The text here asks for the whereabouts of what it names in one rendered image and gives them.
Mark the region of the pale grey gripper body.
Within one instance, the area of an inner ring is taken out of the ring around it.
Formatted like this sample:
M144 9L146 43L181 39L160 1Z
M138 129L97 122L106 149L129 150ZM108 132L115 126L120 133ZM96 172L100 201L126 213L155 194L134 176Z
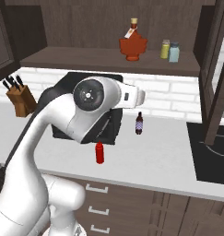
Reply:
M146 92L140 89L137 93L136 105L140 106L144 103L146 97Z

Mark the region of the dark brown shaker bottle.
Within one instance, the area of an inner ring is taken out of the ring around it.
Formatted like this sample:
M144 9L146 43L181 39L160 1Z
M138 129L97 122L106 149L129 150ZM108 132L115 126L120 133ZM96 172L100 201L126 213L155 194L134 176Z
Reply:
M138 116L136 117L136 134L141 135L143 131L143 117L142 112L138 113Z

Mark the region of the orange leaf-shaped syrup bottle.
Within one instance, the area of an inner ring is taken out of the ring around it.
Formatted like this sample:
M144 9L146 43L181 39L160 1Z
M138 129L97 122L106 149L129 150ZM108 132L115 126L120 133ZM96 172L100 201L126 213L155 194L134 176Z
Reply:
M137 22L137 18L132 18L130 29L119 40L120 52L126 56L127 61L138 61L139 55L147 48L147 39L137 32Z

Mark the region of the yellow shaker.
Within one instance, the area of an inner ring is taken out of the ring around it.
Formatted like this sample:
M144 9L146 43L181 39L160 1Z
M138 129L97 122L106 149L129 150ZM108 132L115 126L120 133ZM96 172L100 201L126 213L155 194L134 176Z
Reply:
M168 54L169 54L169 49L170 49L170 41L169 40L164 40L161 44L161 51L160 51L160 58L161 59L167 59Z

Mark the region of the pale blue shaker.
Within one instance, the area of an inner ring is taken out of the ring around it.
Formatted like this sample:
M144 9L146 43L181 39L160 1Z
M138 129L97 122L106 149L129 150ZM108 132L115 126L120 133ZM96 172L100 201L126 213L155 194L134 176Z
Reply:
M172 42L169 49L169 62L177 63L179 60L180 48L178 42Z

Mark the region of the red condiment bottle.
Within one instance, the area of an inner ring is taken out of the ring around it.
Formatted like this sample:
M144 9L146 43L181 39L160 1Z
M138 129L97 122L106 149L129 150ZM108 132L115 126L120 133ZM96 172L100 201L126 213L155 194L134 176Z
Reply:
M103 144L100 141L96 144L95 151L97 163L102 164L104 162L104 150Z

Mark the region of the dark brown glazed cabinet door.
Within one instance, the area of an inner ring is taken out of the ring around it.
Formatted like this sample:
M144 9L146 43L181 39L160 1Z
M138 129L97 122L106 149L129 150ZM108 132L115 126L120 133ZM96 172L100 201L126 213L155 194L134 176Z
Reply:
M224 0L203 6L195 38L194 55L200 65L199 93L204 143L213 145L224 112L224 62L216 90L213 90L220 48L224 38Z

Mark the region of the brown base cabinet door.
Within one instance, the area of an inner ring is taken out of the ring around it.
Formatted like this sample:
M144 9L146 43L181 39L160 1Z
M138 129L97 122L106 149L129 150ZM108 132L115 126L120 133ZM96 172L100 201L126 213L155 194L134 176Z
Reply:
M178 236L224 236L224 202L190 197Z
M178 236L189 196L155 192L147 236Z

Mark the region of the black countertop appliance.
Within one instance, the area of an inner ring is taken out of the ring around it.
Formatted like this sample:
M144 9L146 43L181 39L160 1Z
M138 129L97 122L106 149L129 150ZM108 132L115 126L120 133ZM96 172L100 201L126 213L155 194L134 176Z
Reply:
M99 74L99 73L86 73L86 72L68 72L63 78L61 78L54 86L64 89L66 91L72 91L76 84L87 77L108 77L116 81L122 82L123 77L115 74ZM107 119L107 123L103 129L101 129L97 135L92 139L92 143L101 141L103 144L114 145L115 139L119 134L123 110L122 109L110 109L103 115L103 118Z

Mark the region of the black hob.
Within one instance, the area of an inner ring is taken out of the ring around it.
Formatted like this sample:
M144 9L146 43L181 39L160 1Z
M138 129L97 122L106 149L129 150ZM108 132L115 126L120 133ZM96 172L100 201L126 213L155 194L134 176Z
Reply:
M224 125L219 127L212 146L204 143L203 126L201 124L187 123L186 125L196 180L224 184Z

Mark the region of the brown drawer front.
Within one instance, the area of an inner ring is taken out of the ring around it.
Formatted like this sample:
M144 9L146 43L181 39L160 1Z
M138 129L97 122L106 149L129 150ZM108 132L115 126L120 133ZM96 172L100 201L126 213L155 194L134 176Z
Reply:
M149 208L151 204L151 192L149 190L79 179L75 179L75 182L84 187L86 187L87 183L89 183L91 187L109 187L108 194L87 191L86 203L90 201L111 202L128 206L145 206L146 208Z
M106 210L110 209L109 216L94 214L88 212L88 207L93 206L94 209ZM110 222L133 226L146 226L148 224L148 209L145 206L138 205L121 205L111 202L90 201L84 204L77 211L77 217L81 221L89 222Z
M124 225L119 223L110 222L89 222L81 221L80 224L84 227L88 236L147 236L147 227L145 226L133 226ZM90 230L91 225L95 225L96 228L106 230L110 228L109 234L99 233Z

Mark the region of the wooden knife block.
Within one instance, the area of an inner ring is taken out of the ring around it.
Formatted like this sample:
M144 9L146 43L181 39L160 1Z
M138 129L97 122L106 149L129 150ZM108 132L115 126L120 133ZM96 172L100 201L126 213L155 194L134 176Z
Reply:
M11 87L6 95L15 107L16 117L27 117L35 111L37 102L27 85L19 89Z

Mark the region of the dark brown wall cabinet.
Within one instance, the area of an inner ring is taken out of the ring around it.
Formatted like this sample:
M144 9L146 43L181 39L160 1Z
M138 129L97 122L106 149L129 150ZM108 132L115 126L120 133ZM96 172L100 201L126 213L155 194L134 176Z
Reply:
M214 0L22 0L41 7L47 46L23 66L196 77L194 55L203 6ZM130 19L147 39L147 50L128 62L119 49ZM164 40L178 42L177 63L160 58Z

